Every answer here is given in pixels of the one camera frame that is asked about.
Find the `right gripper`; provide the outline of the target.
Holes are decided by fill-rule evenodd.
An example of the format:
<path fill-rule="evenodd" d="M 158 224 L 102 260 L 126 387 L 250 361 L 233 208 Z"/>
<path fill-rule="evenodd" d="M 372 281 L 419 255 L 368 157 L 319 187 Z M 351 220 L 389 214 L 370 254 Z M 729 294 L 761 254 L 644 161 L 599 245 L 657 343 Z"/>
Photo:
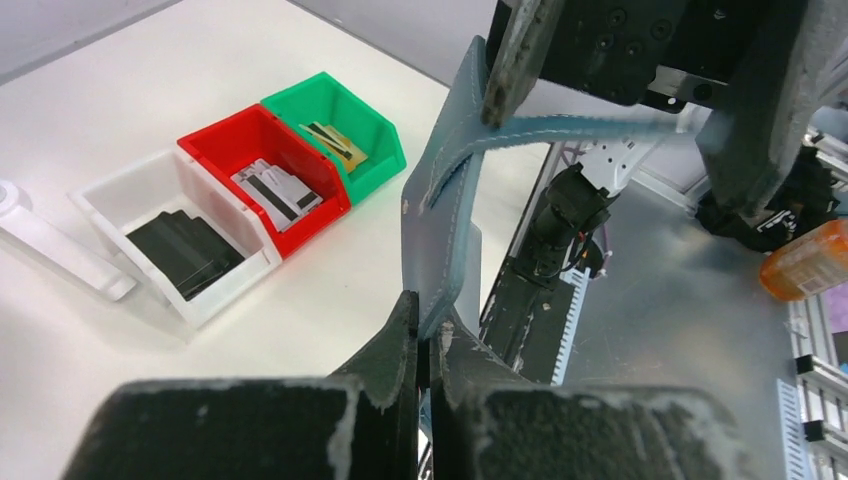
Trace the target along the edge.
<path fill-rule="evenodd" d="M 751 218 L 788 176 L 813 114 L 847 89 L 844 1 L 504 1 L 482 122 L 538 80 L 620 105 L 712 109 L 696 137 L 717 202 Z"/>

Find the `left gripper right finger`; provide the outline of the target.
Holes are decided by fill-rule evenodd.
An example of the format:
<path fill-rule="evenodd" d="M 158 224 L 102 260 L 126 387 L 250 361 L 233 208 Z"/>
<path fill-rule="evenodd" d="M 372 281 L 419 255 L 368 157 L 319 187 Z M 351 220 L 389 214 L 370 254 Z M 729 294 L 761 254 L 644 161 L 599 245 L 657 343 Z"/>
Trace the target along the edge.
<path fill-rule="evenodd" d="M 439 479 L 753 479 L 731 413 L 667 386 L 530 382 L 454 316 L 430 339 Z"/>

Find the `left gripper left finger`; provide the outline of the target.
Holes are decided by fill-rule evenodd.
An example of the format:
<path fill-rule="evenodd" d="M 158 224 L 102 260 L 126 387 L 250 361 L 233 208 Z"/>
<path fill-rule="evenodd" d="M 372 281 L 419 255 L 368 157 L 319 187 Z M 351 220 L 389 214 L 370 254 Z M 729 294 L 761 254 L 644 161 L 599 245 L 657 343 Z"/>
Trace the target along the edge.
<path fill-rule="evenodd" d="M 117 388 L 67 479 L 412 479 L 418 297 L 325 377 L 168 379 Z"/>

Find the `blue card holder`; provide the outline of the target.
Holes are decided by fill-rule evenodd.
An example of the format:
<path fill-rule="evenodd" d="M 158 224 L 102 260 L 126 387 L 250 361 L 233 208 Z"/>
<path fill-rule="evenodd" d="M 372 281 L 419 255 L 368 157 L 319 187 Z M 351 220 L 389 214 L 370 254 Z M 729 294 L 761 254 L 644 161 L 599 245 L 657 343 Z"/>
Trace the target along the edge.
<path fill-rule="evenodd" d="M 514 116 L 500 128 L 489 127 L 481 120 L 488 77 L 486 42 L 476 36 L 401 195 L 403 288 L 419 297 L 421 340 L 434 334 L 463 286 L 471 215 L 487 151 L 577 139 L 683 139 L 696 133 L 678 128 L 673 119 L 565 114 Z"/>

